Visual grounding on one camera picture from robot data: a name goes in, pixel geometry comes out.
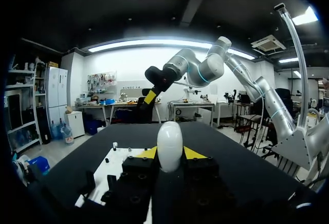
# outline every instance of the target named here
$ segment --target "white bucket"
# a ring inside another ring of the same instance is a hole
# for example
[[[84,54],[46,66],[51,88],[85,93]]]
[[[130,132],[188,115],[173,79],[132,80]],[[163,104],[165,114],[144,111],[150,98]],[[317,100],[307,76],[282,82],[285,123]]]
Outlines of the white bucket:
[[[97,133],[99,133],[101,130],[105,129],[104,126],[97,128]]]

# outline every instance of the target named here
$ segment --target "ceiling vent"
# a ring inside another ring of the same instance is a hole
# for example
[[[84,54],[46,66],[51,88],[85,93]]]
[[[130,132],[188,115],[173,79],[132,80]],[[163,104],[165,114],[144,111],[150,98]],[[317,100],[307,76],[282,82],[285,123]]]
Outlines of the ceiling vent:
[[[276,39],[273,35],[268,35],[265,38],[251,43],[251,45],[253,48],[259,48],[264,52],[268,52],[278,48],[281,48],[283,50],[286,49],[286,47],[282,43],[280,43],[279,40]]]

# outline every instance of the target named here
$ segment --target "ceiling light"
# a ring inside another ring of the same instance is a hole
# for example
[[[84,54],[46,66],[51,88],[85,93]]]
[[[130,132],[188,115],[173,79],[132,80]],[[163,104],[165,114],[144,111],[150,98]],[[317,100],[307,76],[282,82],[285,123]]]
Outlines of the ceiling light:
[[[298,58],[290,58],[290,59],[285,59],[285,60],[279,60],[280,63],[287,63],[287,62],[294,62],[298,61]]]
[[[296,76],[299,77],[300,79],[302,78],[302,76],[300,75],[300,73],[298,71],[294,71],[294,74],[296,74]]]
[[[303,15],[293,18],[293,22],[295,25],[307,24],[307,23],[314,22],[317,20],[318,20],[318,18],[315,15],[312,7],[308,7]]]
[[[139,46],[139,45],[174,45],[174,46],[194,47],[194,48],[203,48],[203,49],[210,49],[212,46],[212,44],[210,43],[199,43],[199,42],[183,41],[183,40],[145,39],[145,40],[134,40],[134,41],[105,44],[102,46],[90,48],[88,50],[94,53],[106,49],[113,49],[113,48],[126,47],[126,46]],[[228,49],[227,52],[249,60],[255,59],[254,56],[239,52],[231,48]]]

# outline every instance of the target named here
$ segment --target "refrigerator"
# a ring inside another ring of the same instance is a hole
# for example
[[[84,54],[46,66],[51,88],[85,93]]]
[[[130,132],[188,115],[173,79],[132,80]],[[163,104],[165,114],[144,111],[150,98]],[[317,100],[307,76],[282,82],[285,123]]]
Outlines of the refrigerator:
[[[47,113],[51,122],[64,122],[67,106],[67,70],[49,67],[46,72]]]

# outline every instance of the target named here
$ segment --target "dark table surface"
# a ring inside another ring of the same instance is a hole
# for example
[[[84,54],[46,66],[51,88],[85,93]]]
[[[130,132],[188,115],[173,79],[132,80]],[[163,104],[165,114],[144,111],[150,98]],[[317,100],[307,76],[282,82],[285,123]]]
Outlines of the dark table surface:
[[[86,170],[94,172],[113,142],[118,147],[156,146],[161,124],[116,124],[88,139],[54,166],[42,182],[65,207],[73,207],[79,197],[77,188]],[[287,199],[299,182],[286,175],[243,146],[200,122],[180,123],[184,145],[203,155],[212,156],[220,166],[220,176],[234,194],[238,204],[262,199]],[[159,173],[153,196],[154,223],[169,223],[168,213],[175,196],[183,187],[182,170]]]

